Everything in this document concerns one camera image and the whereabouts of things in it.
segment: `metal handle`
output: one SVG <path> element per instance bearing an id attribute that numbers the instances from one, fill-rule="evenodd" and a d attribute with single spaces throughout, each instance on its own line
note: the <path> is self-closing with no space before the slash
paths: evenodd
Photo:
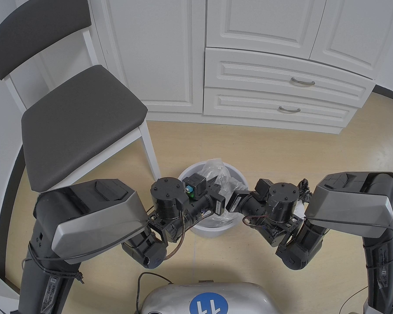
<path id="1" fill-rule="evenodd" d="M 291 78 L 292 82 L 296 82 L 297 84 L 302 84 L 302 85 L 306 85 L 306 86 L 313 86 L 315 84 L 314 81 L 312 82 L 307 82 L 307 81 L 301 81 L 301 80 L 297 80 L 294 77 Z"/>
<path id="2" fill-rule="evenodd" d="M 292 109 L 282 108 L 282 106 L 279 106 L 278 109 L 279 109 L 280 111 L 288 112 L 288 113 L 298 113 L 298 112 L 301 112 L 301 109 L 299 109 L 299 108 L 297 108 L 297 109 L 295 109 L 295 110 L 292 110 Z"/>

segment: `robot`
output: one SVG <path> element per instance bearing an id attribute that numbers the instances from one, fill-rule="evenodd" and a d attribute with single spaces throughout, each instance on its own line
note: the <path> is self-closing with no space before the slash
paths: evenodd
<path id="1" fill-rule="evenodd" d="M 148 269 L 168 259 L 169 242 L 205 216 L 243 214 L 290 269 L 303 269 L 332 229 L 362 237 L 368 274 L 364 314 L 393 314 L 393 173 L 327 175 L 314 194 L 298 186 L 259 179 L 254 191 L 235 191 L 228 203 L 220 186 L 195 173 L 182 182 L 151 186 L 154 211 L 146 213 L 136 191 L 119 180 L 94 180 L 39 195 L 36 223 L 24 260 L 19 308 L 12 314 L 59 314 L 82 261 L 121 244 Z M 298 200 L 305 218 L 294 215 Z M 280 314 L 265 291 L 251 283 L 167 285 L 145 300 L 142 314 Z"/>

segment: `gray chair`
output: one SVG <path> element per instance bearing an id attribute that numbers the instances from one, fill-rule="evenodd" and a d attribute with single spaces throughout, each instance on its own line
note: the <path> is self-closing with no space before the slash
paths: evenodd
<path id="1" fill-rule="evenodd" d="M 37 192 L 73 184 L 139 138 L 154 179 L 161 177 L 147 108 L 98 64 L 90 25 L 88 0 L 29 0 L 0 24 L 0 79 L 23 113 L 26 170 Z M 82 31 L 92 67 L 26 108 L 10 72 L 76 31 Z"/>

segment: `gray upholstered seat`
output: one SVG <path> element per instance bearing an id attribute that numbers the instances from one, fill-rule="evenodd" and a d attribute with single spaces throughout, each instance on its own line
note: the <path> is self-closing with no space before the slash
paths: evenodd
<path id="1" fill-rule="evenodd" d="M 101 65 L 58 86 L 22 117 L 32 189 L 50 189 L 137 128 L 146 114 L 145 105 Z"/>

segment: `beige floor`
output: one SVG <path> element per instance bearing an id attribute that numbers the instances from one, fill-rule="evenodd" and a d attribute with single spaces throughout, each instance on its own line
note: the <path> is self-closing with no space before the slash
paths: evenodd
<path id="1" fill-rule="evenodd" d="M 372 94 L 340 135 L 197 123 L 149 122 L 163 176 L 178 176 L 187 166 L 215 157 L 236 166 L 253 189 L 258 178 L 312 188 L 329 173 L 393 171 L 393 100 Z M 138 191 L 150 207 L 153 182 L 139 142 L 122 150 L 82 181 L 119 178 Z M 31 237 L 37 194 L 23 175 L 7 244 L 6 275 L 21 283 L 21 260 Z M 222 237 L 205 239 L 191 232 L 183 247 L 155 272 L 175 283 L 198 280 L 248 281 L 262 285 L 284 313 L 336 314 L 343 302 L 367 285 L 360 237 L 331 231 L 320 252 L 301 271 L 287 269 L 266 241 L 243 224 Z M 120 246 L 82 263 L 85 284 L 74 281 L 63 313 L 134 313 L 136 280 L 144 271 Z M 163 282 L 143 279 L 141 299 Z M 343 313 L 362 313 L 366 291 L 352 298 Z"/>

